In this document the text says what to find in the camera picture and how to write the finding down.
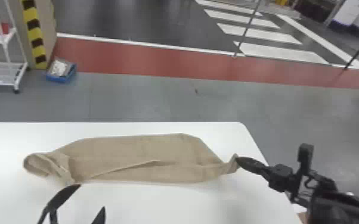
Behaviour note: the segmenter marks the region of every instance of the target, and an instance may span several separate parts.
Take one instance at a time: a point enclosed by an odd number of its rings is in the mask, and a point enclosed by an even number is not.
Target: yellow and black striped pillar
[[[47,68],[46,49],[39,22],[35,0],[21,0],[23,6],[24,22],[26,23],[28,40],[32,48],[32,57],[37,69]]]

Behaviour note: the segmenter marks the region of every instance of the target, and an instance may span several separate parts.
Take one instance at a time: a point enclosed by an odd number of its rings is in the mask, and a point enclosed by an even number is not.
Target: cable
[[[312,180],[313,180],[313,178],[312,178],[312,177],[309,177],[309,178],[304,182],[304,185],[305,185],[305,187],[306,187],[307,189],[311,189],[311,190],[314,189],[313,186],[309,186],[309,185],[308,185],[308,183],[310,183]]]

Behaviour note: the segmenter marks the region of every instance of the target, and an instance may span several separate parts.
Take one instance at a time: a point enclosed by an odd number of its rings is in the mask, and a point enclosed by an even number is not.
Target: shelf rack
[[[4,0],[4,4],[7,8],[7,13],[10,18],[10,22],[13,27],[10,28],[8,34],[0,35],[0,45],[3,47],[3,51],[5,54],[6,62],[0,62],[0,86],[12,86],[15,94],[19,93],[19,84],[21,79],[28,68],[28,62],[23,50],[22,42],[17,32],[17,26],[13,18],[13,14],[11,12],[10,5],[8,4],[8,0]],[[0,21],[0,33],[2,32],[1,21]],[[12,63],[10,54],[8,52],[8,43],[10,40],[17,35],[18,44],[20,45],[21,53],[24,61],[22,63]]]

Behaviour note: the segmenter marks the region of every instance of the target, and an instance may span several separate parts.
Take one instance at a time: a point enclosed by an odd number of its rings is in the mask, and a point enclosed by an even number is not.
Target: crosswalk stripe
[[[278,48],[274,46],[263,46],[263,45],[257,45],[252,43],[243,43],[241,44],[240,49],[242,53],[244,53],[245,55],[250,55],[255,57],[328,64],[326,60],[324,60],[319,55],[311,51]]]
[[[253,10],[250,8],[238,7],[238,6],[223,4],[219,2],[206,1],[206,0],[196,0],[196,2],[199,3],[199,5],[205,5],[214,8],[222,8],[223,10],[231,10],[239,13],[248,13],[248,14],[253,13]]]
[[[304,33],[306,36],[308,36],[311,39],[315,40],[317,43],[319,43],[323,47],[327,48],[329,51],[331,51],[332,53],[334,53],[335,55],[337,55],[338,57],[343,59],[345,62],[352,59],[352,57],[349,54],[347,54],[345,51],[339,49],[337,46],[330,43],[326,39],[322,38],[321,36],[317,35],[316,33],[312,32],[312,31],[310,31],[310,29],[307,29],[303,25],[299,24],[297,21],[291,19],[290,17],[288,17],[286,15],[277,15],[277,16],[280,19],[284,20],[285,22],[289,23],[294,28],[296,28],[299,31],[301,31],[302,33]],[[359,61],[355,59],[352,62],[352,65],[355,66],[356,68],[359,68]]]
[[[241,36],[245,32],[244,27],[232,26],[232,25],[221,24],[221,23],[218,23],[217,25],[226,34]],[[277,33],[277,32],[270,32],[270,31],[249,28],[247,30],[246,36],[249,38],[259,38],[259,39],[265,39],[265,40],[269,40],[269,41],[279,41],[279,42],[295,43],[298,45],[302,45],[302,43],[300,43],[300,41],[295,39],[293,36],[285,34],[285,33]]]
[[[247,16],[234,15],[234,14],[223,13],[223,12],[214,11],[214,10],[205,10],[205,11],[210,17],[221,18],[223,20],[230,20],[230,21],[236,21],[236,22],[241,22],[241,23],[248,23],[250,20],[250,18]],[[279,29],[279,27],[272,21],[263,20],[260,18],[254,18],[252,20],[252,24],[257,25],[257,26],[267,26],[267,27]]]

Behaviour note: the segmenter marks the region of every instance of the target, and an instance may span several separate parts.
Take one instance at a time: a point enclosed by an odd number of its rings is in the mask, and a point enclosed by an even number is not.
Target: white table
[[[0,224],[36,223],[46,203],[62,188],[27,173],[22,163],[28,154],[52,151],[81,138],[162,133],[197,136],[224,161],[234,153],[265,161],[241,123],[0,123]],[[59,209],[59,221],[90,224],[102,206],[106,224],[300,224],[284,194],[242,169],[192,185],[82,185]]]

